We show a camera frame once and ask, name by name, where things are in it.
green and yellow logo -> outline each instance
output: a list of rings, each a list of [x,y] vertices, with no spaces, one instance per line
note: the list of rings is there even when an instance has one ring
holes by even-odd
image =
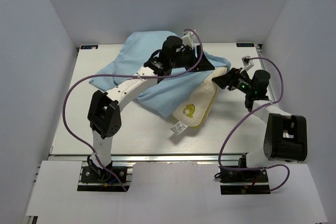
[[[183,110],[183,114],[185,114],[189,118],[193,118],[194,112],[195,112],[195,106],[193,104],[188,104]]]

towel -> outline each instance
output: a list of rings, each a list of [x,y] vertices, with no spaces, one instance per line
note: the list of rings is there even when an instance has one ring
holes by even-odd
[[[126,40],[117,58],[97,74],[135,74],[154,51],[162,48],[168,36],[177,35],[170,31],[133,33]],[[231,64],[227,59],[210,55],[207,52],[204,52],[204,55],[215,68],[226,67],[229,70]],[[184,71],[184,68],[173,69],[171,75]],[[165,79],[145,90],[137,97],[137,100],[145,107],[167,118],[181,103],[188,100],[191,93],[211,73],[212,71],[189,72],[180,77]],[[95,77],[90,80],[90,84],[102,91],[107,91],[124,80],[126,78]]]

wall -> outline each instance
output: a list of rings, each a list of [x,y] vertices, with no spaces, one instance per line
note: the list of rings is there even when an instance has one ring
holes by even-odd
[[[76,49],[50,0],[0,0],[0,222],[21,223]]]
[[[196,28],[204,42],[263,43],[286,0],[51,0],[76,46]]]
[[[281,107],[307,118],[308,165],[329,223],[336,223],[335,18],[336,0],[287,0],[264,44],[284,76]]]

black label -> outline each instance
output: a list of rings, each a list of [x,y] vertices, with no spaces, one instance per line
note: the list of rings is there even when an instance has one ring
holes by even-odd
[[[237,47],[254,47],[253,43],[236,43]]]
[[[81,46],[80,49],[98,49],[98,45],[85,45]]]

white panel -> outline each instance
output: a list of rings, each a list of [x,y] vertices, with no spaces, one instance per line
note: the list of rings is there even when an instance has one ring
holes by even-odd
[[[307,118],[308,165],[330,223],[336,223],[335,3],[288,0],[264,45],[284,76],[281,107]]]
[[[42,163],[27,215],[38,224],[325,222],[307,165],[290,165],[283,188],[270,195],[221,195],[216,164],[137,163],[127,193],[77,192],[81,162]],[[270,186],[286,170],[271,169]]]
[[[0,222],[21,223],[76,49],[50,0],[0,0]]]
[[[264,42],[286,0],[51,0],[80,44],[120,44],[133,31],[196,28],[204,42]]]
[[[80,50],[71,83],[96,73],[118,55],[122,45],[99,45],[98,49]],[[216,56],[226,57],[232,67],[243,67],[242,57],[257,57],[254,47],[236,47],[236,44],[205,44],[204,50]],[[261,68],[258,60],[249,71]],[[87,119],[92,94],[97,90],[86,81],[78,85],[71,94],[67,105],[67,120],[71,129],[89,143],[93,142],[92,131]],[[113,154],[176,154],[176,153],[218,153],[230,130],[247,113],[244,106],[245,95],[238,91],[219,90],[208,115],[199,129],[187,128],[176,136],[170,128],[177,119],[164,120],[136,102],[131,102],[121,113],[122,126],[114,136]],[[250,152],[262,146],[265,136],[265,123],[251,116],[239,127],[228,142],[224,152]],[[52,154],[91,154],[91,150],[73,138],[65,129],[63,121],[55,135]]]

